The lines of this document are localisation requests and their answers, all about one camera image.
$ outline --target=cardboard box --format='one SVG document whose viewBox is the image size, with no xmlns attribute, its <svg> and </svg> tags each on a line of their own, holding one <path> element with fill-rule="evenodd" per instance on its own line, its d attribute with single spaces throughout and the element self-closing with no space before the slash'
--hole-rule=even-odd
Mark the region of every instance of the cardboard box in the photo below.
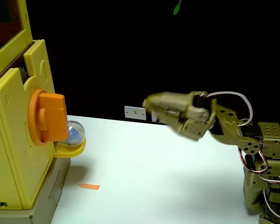
<svg viewBox="0 0 280 224">
<path fill-rule="evenodd" d="M 59 203 L 70 158 L 54 159 L 30 210 L 0 210 L 0 224 L 50 224 Z"/>
</svg>

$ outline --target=yellow toy machine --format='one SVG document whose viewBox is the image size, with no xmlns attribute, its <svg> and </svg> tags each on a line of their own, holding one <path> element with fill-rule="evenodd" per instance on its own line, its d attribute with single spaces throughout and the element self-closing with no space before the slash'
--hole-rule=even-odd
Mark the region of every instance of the yellow toy machine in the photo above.
<svg viewBox="0 0 280 224">
<path fill-rule="evenodd" d="M 81 142 L 57 142 L 69 136 L 64 96 L 45 41 L 32 39 L 25 0 L 0 0 L 0 210 L 31 209 L 53 159 L 82 153 L 84 133 L 72 130 Z"/>
</svg>

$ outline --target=cable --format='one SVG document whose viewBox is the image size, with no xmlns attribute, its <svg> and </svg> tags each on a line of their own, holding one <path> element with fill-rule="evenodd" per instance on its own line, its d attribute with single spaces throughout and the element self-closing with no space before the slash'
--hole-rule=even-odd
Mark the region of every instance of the cable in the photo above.
<svg viewBox="0 0 280 224">
<path fill-rule="evenodd" d="M 268 182 L 268 183 L 279 183 L 279 184 L 280 184 L 280 181 L 266 179 L 266 178 L 262 177 L 260 174 L 258 174 L 258 176 L 259 176 L 263 181 L 265 181 L 265 182 Z"/>
<path fill-rule="evenodd" d="M 270 205 L 269 205 L 269 202 L 267 201 L 267 198 L 266 198 L 266 190 L 265 190 L 265 189 L 263 189 L 263 196 L 264 196 L 264 198 L 265 198 L 266 205 L 268 206 L 269 210 L 270 210 L 276 217 L 280 218 L 280 216 L 279 216 L 278 214 L 276 214 L 276 213 L 271 209 L 271 207 L 270 207 Z"/>
<path fill-rule="evenodd" d="M 241 158 L 241 161 L 243 163 L 243 166 L 245 167 L 246 170 L 251 171 L 252 173 L 255 173 L 255 174 L 262 174 L 262 173 L 267 171 L 267 169 L 269 167 L 269 164 L 267 163 L 266 158 L 263 155 L 261 150 L 258 153 L 259 153 L 260 157 L 262 158 L 263 162 L 265 162 L 265 164 L 266 164 L 266 168 L 263 169 L 263 170 L 250 170 L 248 168 L 247 164 L 245 163 L 245 160 L 244 160 L 243 155 L 242 155 L 242 150 L 240 148 L 238 148 L 238 153 L 239 153 L 239 157 Z"/>
<path fill-rule="evenodd" d="M 238 125 L 238 126 L 245 126 L 245 125 L 249 124 L 249 123 L 250 123 L 250 121 L 251 121 L 251 120 L 252 120 L 252 118 L 253 118 L 253 110 L 252 110 L 252 106 L 251 106 L 250 102 L 248 101 L 247 97 L 245 97 L 245 96 L 244 96 L 243 94 L 241 94 L 241 93 L 238 93 L 238 92 L 230 92 L 230 91 L 224 91 L 224 92 L 213 92 L 213 93 L 210 93 L 207 97 L 213 97 L 213 96 L 216 96 L 216 95 L 222 95 L 222 94 L 232 94 L 232 95 L 237 95 L 237 96 L 241 97 L 241 98 L 245 101 L 245 103 L 247 104 L 248 109 L 249 109 L 249 114 L 250 114 L 250 117 L 249 117 L 249 119 L 247 120 L 247 122 L 246 122 L 246 123 L 244 123 L 244 124 L 240 124 L 240 125 Z"/>
</svg>

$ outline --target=white table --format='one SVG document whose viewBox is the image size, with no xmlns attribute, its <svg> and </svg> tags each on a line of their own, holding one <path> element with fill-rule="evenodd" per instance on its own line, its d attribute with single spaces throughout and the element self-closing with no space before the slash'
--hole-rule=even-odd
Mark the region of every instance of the white table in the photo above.
<svg viewBox="0 0 280 224">
<path fill-rule="evenodd" d="M 168 126 L 69 116 L 87 144 L 65 180 L 52 224 L 257 224 L 245 207 L 237 147 Z M 82 189 L 81 183 L 101 185 Z"/>
</svg>

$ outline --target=orange dial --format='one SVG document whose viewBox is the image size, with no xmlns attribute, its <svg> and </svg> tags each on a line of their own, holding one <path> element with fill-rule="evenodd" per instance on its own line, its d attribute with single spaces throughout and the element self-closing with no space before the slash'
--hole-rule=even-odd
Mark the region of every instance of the orange dial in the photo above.
<svg viewBox="0 0 280 224">
<path fill-rule="evenodd" d="M 65 140 L 69 135 L 63 95 L 36 90 L 30 100 L 28 120 L 31 138 L 38 146 Z"/>
</svg>

